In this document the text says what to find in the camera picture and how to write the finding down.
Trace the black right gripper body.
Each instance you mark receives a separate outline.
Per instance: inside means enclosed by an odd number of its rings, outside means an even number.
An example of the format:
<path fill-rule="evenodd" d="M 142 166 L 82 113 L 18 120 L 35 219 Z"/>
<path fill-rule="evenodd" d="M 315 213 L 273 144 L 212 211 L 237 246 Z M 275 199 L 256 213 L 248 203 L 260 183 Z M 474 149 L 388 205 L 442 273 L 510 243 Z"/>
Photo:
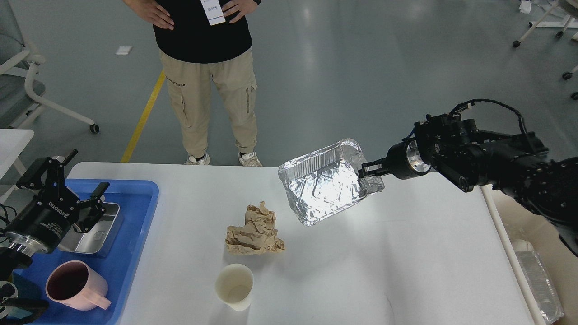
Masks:
<path fill-rule="evenodd" d="M 432 169 L 431 165 L 421 158 L 417 141 L 414 139 L 392 146 L 388 150 L 385 167 L 388 173 L 401 180 L 426 175 Z"/>

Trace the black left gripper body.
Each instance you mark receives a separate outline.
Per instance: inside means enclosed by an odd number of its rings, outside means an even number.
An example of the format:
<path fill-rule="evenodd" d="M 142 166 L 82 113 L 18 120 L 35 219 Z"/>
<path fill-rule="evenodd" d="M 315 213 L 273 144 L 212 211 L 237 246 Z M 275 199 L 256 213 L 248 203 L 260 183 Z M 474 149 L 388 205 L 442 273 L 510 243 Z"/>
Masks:
<path fill-rule="evenodd" d="M 6 227 L 9 248 L 27 255 L 50 254 L 79 219 L 80 198 L 36 196 Z"/>

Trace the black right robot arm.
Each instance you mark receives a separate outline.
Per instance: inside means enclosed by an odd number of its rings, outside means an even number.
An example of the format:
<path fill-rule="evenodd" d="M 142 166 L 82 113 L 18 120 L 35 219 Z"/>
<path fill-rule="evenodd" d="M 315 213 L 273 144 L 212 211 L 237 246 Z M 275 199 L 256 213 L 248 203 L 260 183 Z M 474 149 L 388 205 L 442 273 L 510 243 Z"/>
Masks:
<path fill-rule="evenodd" d="M 431 169 L 465 193 L 475 186 L 491 185 L 518 204 L 541 215 L 558 231 L 561 242 L 577 254 L 578 159 L 549 160 L 548 148 L 526 129 L 522 114 L 502 102 L 518 119 L 517 135 L 480 130 L 461 113 L 483 99 L 456 105 L 450 113 L 426 115 L 411 133 L 390 147 L 380 160 L 366 162 L 359 177 L 392 174 L 411 179 Z"/>

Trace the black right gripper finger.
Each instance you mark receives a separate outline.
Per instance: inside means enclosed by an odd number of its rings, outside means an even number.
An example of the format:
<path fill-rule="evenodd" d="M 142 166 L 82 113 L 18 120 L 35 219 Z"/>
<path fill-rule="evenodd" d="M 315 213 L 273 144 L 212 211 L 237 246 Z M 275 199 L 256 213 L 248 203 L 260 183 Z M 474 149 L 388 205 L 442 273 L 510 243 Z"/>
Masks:
<path fill-rule="evenodd" d="M 358 171 L 358 176 L 361 179 L 366 177 L 379 177 L 389 174 L 390 169 L 383 161 L 372 161 L 363 163 L 361 164 L 361 168 Z"/>

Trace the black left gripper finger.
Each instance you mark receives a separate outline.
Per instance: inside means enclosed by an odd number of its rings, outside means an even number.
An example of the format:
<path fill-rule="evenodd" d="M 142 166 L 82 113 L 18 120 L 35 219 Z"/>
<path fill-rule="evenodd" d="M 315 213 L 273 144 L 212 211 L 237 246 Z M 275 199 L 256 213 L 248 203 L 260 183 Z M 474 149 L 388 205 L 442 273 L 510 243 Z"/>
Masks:
<path fill-rule="evenodd" d="M 109 182 L 101 182 L 91 193 L 88 200 L 78 201 L 78 204 L 75 206 L 75 209 L 71 214 L 70 221 L 74 232 L 88 233 L 92 230 L 95 224 L 99 222 L 106 212 L 101 197 L 109 186 Z"/>
<path fill-rule="evenodd" d="M 29 189 L 39 201 L 78 201 L 78 196 L 65 184 L 65 166 L 78 154 L 74 149 L 68 156 L 45 157 L 36 159 L 18 179 L 19 189 Z"/>

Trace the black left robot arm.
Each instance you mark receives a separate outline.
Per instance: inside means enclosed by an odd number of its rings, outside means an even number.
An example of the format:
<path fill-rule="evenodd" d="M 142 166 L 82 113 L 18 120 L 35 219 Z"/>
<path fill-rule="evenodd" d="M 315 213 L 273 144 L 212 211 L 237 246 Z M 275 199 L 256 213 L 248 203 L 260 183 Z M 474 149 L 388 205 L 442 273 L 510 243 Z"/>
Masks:
<path fill-rule="evenodd" d="M 16 183 L 19 189 L 33 191 L 34 196 L 1 231 L 9 240 L 0 254 L 1 307 L 24 309 L 29 315 L 20 319 L 2 316 L 3 325 L 31 323 L 49 306 L 46 300 L 19 297 L 13 272 L 29 267 L 36 253 L 52 253 L 70 230 L 88 233 L 106 212 L 102 197 L 108 182 L 99 183 L 87 200 L 66 186 L 65 167 L 77 154 L 74 149 L 66 157 L 38 158 Z"/>

